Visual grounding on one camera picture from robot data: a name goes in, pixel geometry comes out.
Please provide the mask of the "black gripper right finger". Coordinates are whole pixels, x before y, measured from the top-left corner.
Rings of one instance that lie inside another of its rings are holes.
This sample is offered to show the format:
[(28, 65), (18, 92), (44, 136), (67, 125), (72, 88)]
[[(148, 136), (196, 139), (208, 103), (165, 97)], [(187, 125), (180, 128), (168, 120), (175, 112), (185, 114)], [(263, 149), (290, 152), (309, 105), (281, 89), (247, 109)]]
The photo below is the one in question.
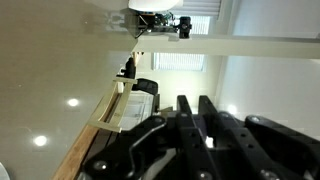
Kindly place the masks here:
[(263, 116), (243, 121), (199, 97), (198, 113), (218, 156), (234, 157), (244, 180), (320, 180), (320, 141)]

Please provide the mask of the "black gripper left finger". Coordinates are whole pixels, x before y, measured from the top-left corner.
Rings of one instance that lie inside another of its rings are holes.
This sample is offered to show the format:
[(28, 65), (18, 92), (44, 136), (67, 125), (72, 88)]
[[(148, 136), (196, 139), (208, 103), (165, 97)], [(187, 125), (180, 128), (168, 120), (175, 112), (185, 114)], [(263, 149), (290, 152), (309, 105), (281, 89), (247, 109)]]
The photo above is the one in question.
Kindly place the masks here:
[(124, 131), (109, 146), (89, 158), (83, 171), (91, 180), (139, 180), (147, 170), (174, 149), (176, 156), (156, 180), (213, 180), (215, 165), (199, 120), (187, 98), (177, 97), (177, 110), (169, 117), (150, 116)]

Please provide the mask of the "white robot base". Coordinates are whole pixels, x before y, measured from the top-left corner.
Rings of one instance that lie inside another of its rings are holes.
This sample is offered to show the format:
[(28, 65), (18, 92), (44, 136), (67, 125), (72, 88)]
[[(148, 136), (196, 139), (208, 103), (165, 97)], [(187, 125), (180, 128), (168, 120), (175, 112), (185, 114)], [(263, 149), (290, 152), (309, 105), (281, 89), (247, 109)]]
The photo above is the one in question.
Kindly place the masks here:
[(183, 2), (184, 0), (129, 0), (128, 7), (143, 12), (159, 12), (181, 7)]

